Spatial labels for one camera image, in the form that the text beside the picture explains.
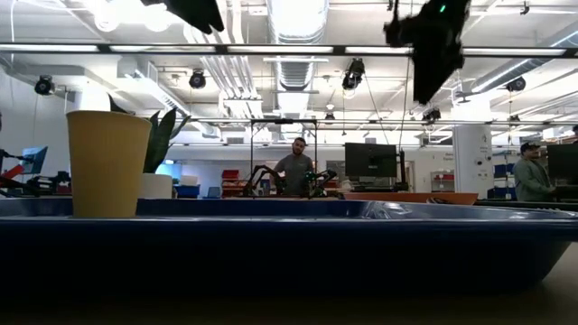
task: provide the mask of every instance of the white pot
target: white pot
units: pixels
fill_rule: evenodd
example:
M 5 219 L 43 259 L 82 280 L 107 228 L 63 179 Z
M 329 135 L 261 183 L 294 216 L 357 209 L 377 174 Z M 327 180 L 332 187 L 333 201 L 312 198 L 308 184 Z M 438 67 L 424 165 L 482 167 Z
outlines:
M 139 199 L 172 199 L 172 177 L 144 173 Z

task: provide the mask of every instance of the blue plastic tray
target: blue plastic tray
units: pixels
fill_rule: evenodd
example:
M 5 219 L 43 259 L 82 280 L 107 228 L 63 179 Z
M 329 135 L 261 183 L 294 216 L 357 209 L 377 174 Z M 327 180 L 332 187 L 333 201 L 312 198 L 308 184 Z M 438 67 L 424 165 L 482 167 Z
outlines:
M 315 200 L 142 200 L 72 219 L 71 200 L 1 200 L 0 294 L 502 293 L 539 283 L 578 215 Z

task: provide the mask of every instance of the plant leaf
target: plant leaf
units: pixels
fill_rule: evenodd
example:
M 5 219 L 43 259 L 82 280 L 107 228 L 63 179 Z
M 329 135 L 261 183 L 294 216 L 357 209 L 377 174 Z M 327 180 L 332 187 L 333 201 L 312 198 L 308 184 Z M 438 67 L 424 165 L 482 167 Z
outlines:
M 176 108 L 168 111 L 158 124 L 146 150 L 146 159 L 144 161 L 144 172 L 154 173 L 163 163 L 166 153 L 169 151 L 169 140 L 171 132 L 176 121 Z
M 146 147 L 146 158 L 147 159 L 149 156 L 149 150 L 153 150 L 151 148 L 154 148 L 154 146 L 153 146 L 154 135 L 156 134 L 156 129 L 159 127 L 159 113 L 161 113 L 161 111 L 157 111 L 151 117 L 148 118 L 148 121 L 151 122 L 151 132 L 148 135 L 148 145 Z
M 173 139 L 175 136 L 177 136 L 180 132 L 181 129 L 187 125 L 187 123 L 189 123 L 189 121 L 191 120 L 192 116 L 186 116 L 181 123 L 179 124 L 179 126 L 177 126 L 175 129 L 172 130 L 171 132 L 171 139 Z
M 111 112 L 130 114 L 127 111 L 125 111 L 123 108 L 121 108 L 119 105 L 117 105 L 117 103 L 115 103 L 115 100 L 110 96 L 110 94 L 108 94 L 108 102 L 110 102 L 110 111 Z

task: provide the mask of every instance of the person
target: person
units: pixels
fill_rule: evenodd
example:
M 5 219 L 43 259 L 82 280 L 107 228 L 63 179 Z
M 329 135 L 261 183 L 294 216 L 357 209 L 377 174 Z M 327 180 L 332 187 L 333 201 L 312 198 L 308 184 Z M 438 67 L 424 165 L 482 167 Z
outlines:
M 293 153 L 280 160 L 274 168 L 276 172 L 285 173 L 287 185 L 284 189 L 284 194 L 303 194 L 305 173 L 313 171 L 313 161 L 303 153 L 305 146 L 305 139 L 302 137 L 295 138 L 292 145 Z
M 525 143 L 520 146 L 522 158 L 514 165 L 514 180 L 518 201 L 552 201 L 555 188 L 551 186 L 548 174 L 537 161 L 540 145 Z

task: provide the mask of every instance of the black monitor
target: black monitor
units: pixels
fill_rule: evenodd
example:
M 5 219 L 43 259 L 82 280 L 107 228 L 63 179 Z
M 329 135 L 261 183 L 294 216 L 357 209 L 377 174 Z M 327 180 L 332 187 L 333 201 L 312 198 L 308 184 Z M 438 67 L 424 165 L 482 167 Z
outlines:
M 397 177 L 397 151 L 390 144 L 345 144 L 345 174 Z
M 24 167 L 21 174 L 34 175 L 41 173 L 47 151 L 48 147 L 26 148 L 22 150 L 22 157 L 27 158 L 27 160 L 20 161 L 20 164 Z
M 548 145 L 548 174 L 552 179 L 578 178 L 578 144 Z

